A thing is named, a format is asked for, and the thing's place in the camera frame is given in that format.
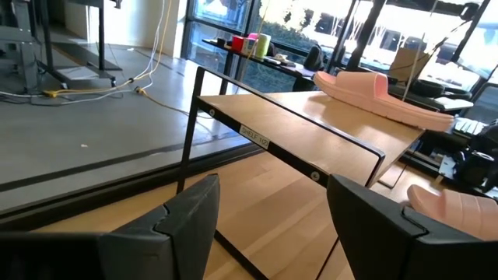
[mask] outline metal stand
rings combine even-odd
[[[44,39],[45,39],[45,52],[47,54],[47,64],[40,62],[40,67],[45,70],[47,73],[56,78],[59,82],[61,82],[61,88],[67,89],[69,87],[69,83],[72,81],[69,77],[63,75],[60,70],[74,68],[74,67],[55,67],[54,66],[54,55],[52,54],[52,39],[50,35],[50,27],[49,27],[49,15],[48,15],[48,6],[47,0],[40,0],[40,9],[41,9],[41,24],[44,30]],[[109,79],[110,85],[112,87],[116,86],[116,77],[110,75],[105,72],[105,32],[104,32],[104,12],[103,6],[99,7],[99,63],[98,66],[94,65],[94,63],[87,61],[85,67],[87,67],[90,71],[96,74],[96,78],[88,78],[88,79]]]
[[[202,83],[204,79],[205,72],[209,72],[213,75],[216,75],[220,77],[223,81],[225,82],[230,82],[234,84],[235,86],[240,87],[241,89],[245,89],[248,92],[264,99],[267,100],[270,103],[275,104],[276,106],[289,111],[292,114],[295,114],[296,116],[302,117],[306,121],[310,122],[310,125],[317,125],[318,127],[321,127],[325,129],[326,131],[331,132],[334,135],[337,135],[340,138],[345,139],[348,142],[351,142],[355,145],[358,145],[359,147],[372,152],[375,156],[377,156],[378,160],[375,164],[375,167],[372,170],[372,173],[370,174],[366,186],[369,187],[373,182],[375,178],[375,174],[381,167],[382,162],[384,161],[385,154],[380,151],[379,149],[361,142],[357,138],[352,137],[351,135],[346,134],[345,132],[342,132],[338,130],[337,128],[333,128],[328,124],[325,124],[319,120],[313,119],[310,116],[307,116],[302,113],[298,113],[296,111],[290,110],[283,106],[281,103],[279,103],[276,100],[270,99],[269,97],[266,97],[263,93],[257,93],[255,92],[254,89],[249,88],[248,86],[244,85],[241,82],[238,82],[230,77],[227,77],[225,75],[220,75],[216,72],[209,71],[207,69],[204,69],[203,67],[199,67],[197,69],[197,75],[195,76],[195,85],[194,85],[194,92],[192,95],[192,101],[191,101],[191,106],[190,106],[190,112],[188,116],[188,126],[187,126],[187,132],[185,135],[185,143],[184,143],[184,150],[183,150],[183,155],[181,158],[181,169],[179,172],[179,177],[178,177],[178,183],[177,183],[177,194],[183,191],[184,186],[185,186],[185,181],[188,176],[188,164],[190,162],[190,151],[191,151],[191,146],[192,146],[192,139],[194,138],[194,130],[195,130],[195,119],[197,117],[198,110],[203,110],[206,113],[208,113],[211,117],[216,119],[217,121],[220,121],[227,127],[231,128],[234,131],[239,131],[241,127],[241,123],[233,119],[231,116],[226,115],[223,113],[221,110],[218,110],[214,106],[210,105],[209,103],[206,103],[199,97],[201,96],[201,91],[202,91]],[[266,151],[269,152],[270,154],[276,156],[277,158],[281,159],[288,165],[290,165],[292,168],[300,171],[302,174],[306,175],[309,177],[311,180],[319,183],[322,187],[327,187],[328,185],[328,178],[329,174],[326,173],[325,171],[319,169],[317,166],[311,165],[302,159],[296,157],[293,155],[291,152],[288,152],[285,150],[283,147],[279,146],[277,143],[274,142],[269,142],[268,147],[266,148]],[[268,278],[265,276],[263,272],[261,272],[254,264],[251,263],[249,259],[247,259],[242,252],[240,252],[226,237],[223,236],[223,234],[216,230],[215,233],[215,240],[218,241],[222,247],[229,252],[229,254],[249,273],[251,276],[253,276],[256,279],[261,279],[261,280],[267,280]]]
[[[0,40],[17,44],[19,53],[14,50],[7,50],[7,52],[13,55],[16,64],[22,66],[26,92],[31,94],[38,86],[38,68],[34,56],[34,39],[31,36],[28,2],[15,0],[13,1],[13,5],[16,11],[16,18],[15,20],[12,19],[13,23],[10,23],[12,27],[0,26]]]

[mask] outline electrical cord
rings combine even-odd
[[[135,78],[130,78],[128,81],[122,83],[121,85],[119,86],[116,86],[116,87],[113,87],[113,88],[106,88],[106,89],[60,89],[60,90],[46,90],[44,91],[45,94],[47,94],[49,97],[56,97],[57,95],[61,94],[61,93],[79,93],[79,94],[88,94],[88,93],[107,93],[107,92],[112,92],[112,91],[116,91],[128,84],[131,84],[137,80],[140,80],[140,79],[143,79],[144,77],[146,77],[147,75],[151,75],[155,72],[155,70],[157,70],[157,68],[159,67],[159,62],[160,62],[160,58],[161,58],[161,55],[163,53],[163,46],[164,46],[164,38],[166,37],[166,30],[167,30],[167,26],[168,26],[168,21],[169,21],[169,18],[170,18],[170,10],[171,10],[171,0],[170,2],[168,3],[168,9],[167,9],[167,17],[166,17],[166,22],[164,23],[164,28],[163,28],[163,36],[162,36],[162,40],[161,40],[161,45],[160,45],[160,52],[159,52],[159,59],[158,59],[158,63],[156,64],[155,68],[153,70],[151,70],[149,73],[141,73],[140,75],[137,75]],[[163,17],[163,14],[164,14],[164,10],[161,11],[161,18]]]
[[[154,37],[154,44],[153,44],[153,50],[152,50],[152,53],[150,55],[149,63],[147,64],[147,67],[140,74],[138,74],[135,77],[135,79],[137,79],[141,75],[145,74],[147,72],[147,70],[149,70],[149,68],[152,69],[152,66],[153,66],[153,63],[154,63],[154,56],[156,55],[157,46],[159,45],[160,27],[161,27],[161,24],[163,22],[163,17],[164,17],[164,0],[163,0],[163,6],[162,6],[161,11],[162,11],[161,12],[161,17],[160,17],[159,24],[157,25],[157,28],[156,28],[156,33],[155,33],[155,37]]]
[[[172,106],[170,106],[170,105],[167,105],[167,104],[165,104],[165,103],[162,103],[162,102],[158,101],[158,100],[157,100],[157,99],[155,99],[154,97],[150,96],[150,95],[149,95],[149,94],[145,91],[145,89],[141,89],[141,88],[137,87],[137,88],[135,89],[135,91],[136,91],[138,94],[140,94],[141,96],[146,97],[147,99],[149,99],[150,101],[154,102],[155,104],[157,104],[157,105],[159,105],[159,106],[161,106],[161,107],[165,107],[165,108],[168,108],[168,109],[170,109],[170,110],[176,111],[176,112],[178,112],[178,113],[182,113],[182,114],[184,114],[184,115],[186,115],[186,116],[188,116],[188,115],[189,115],[189,113],[188,113],[187,111],[184,111],[184,110],[181,110],[181,109],[178,109],[178,108],[172,107]],[[198,115],[198,117],[200,117],[200,118],[204,118],[204,119],[212,119],[212,117],[205,117],[205,116],[200,116],[200,115]]]
[[[2,91],[0,91],[0,95],[3,95],[3,96],[12,96],[12,97],[19,97],[19,98],[31,98],[31,97],[40,97],[40,96],[43,96],[41,94],[37,94],[37,95],[23,95],[23,94],[5,93],[5,92],[2,92]]]
[[[102,99],[104,99],[106,97],[112,97],[112,95],[114,95],[116,93],[128,93],[128,92],[131,92],[131,90],[118,90],[118,91],[115,91],[115,92],[112,92],[112,93],[103,94],[102,96],[99,96],[99,97],[96,97],[96,98],[90,98],[90,99],[84,99],[84,100],[71,100],[71,101],[67,101],[67,102],[62,102],[61,105],[69,105],[69,104],[76,104],[76,103],[82,103],[82,102],[97,101],[97,100],[102,100]]]

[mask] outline wooden floor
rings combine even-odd
[[[393,166],[383,180],[393,184],[401,170],[401,166]],[[218,230],[228,240],[271,279],[316,278],[337,239],[323,187],[268,153],[209,173],[220,176]],[[190,178],[188,185],[203,176],[205,174]],[[408,168],[393,191],[380,184],[375,184],[373,190],[402,201],[410,184],[429,187],[430,179]],[[167,185],[39,231],[111,231],[172,198],[175,187],[175,184]],[[352,279],[340,244],[338,248],[321,279]],[[214,242],[205,279],[252,277]]]

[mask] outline pink sandal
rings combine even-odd
[[[498,240],[498,205],[491,198],[450,190],[434,194],[417,185],[408,197],[417,212],[481,240]]]
[[[388,78],[379,73],[340,72],[334,77],[317,72],[314,82],[337,100],[404,124],[446,131],[454,122],[451,115],[425,110],[390,96]]]

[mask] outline screw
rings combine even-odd
[[[313,180],[315,182],[320,180],[320,174],[317,171],[313,171],[311,173],[311,180]]]

